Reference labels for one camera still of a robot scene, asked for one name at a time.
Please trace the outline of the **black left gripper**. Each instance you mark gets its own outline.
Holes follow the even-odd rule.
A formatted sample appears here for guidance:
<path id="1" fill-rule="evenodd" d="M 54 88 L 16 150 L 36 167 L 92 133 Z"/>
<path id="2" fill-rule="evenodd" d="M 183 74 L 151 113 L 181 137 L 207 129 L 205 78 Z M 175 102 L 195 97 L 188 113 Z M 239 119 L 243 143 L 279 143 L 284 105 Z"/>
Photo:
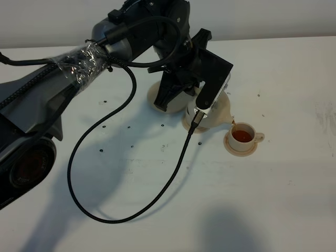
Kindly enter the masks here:
<path id="1" fill-rule="evenodd" d="M 167 65 L 151 67 L 148 73 L 161 72 L 162 78 L 154 105 L 161 111 L 166 111 L 168 104 L 182 91 L 192 92 L 200 86 L 201 60 L 199 50 L 206 49 L 212 39 L 211 31 L 201 28 L 198 33 L 185 40 L 175 58 Z"/>

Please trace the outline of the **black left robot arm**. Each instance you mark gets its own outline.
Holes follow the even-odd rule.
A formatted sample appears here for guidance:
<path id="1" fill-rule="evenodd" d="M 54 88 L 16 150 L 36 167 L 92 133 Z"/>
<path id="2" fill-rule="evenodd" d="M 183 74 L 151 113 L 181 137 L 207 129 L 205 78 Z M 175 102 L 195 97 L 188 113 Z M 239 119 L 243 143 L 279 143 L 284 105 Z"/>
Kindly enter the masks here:
<path id="1" fill-rule="evenodd" d="M 181 93 L 194 95 L 201 77 L 200 53 L 212 38 L 201 29 L 190 36 L 188 1 L 126 1 L 97 23 L 82 47 L 55 58 L 14 61 L 38 66 L 1 84 L 1 207 L 42 182 L 56 159 L 53 139 L 61 140 L 61 115 L 71 100 L 104 70 L 146 68 L 162 72 L 148 99 L 169 112 Z"/>

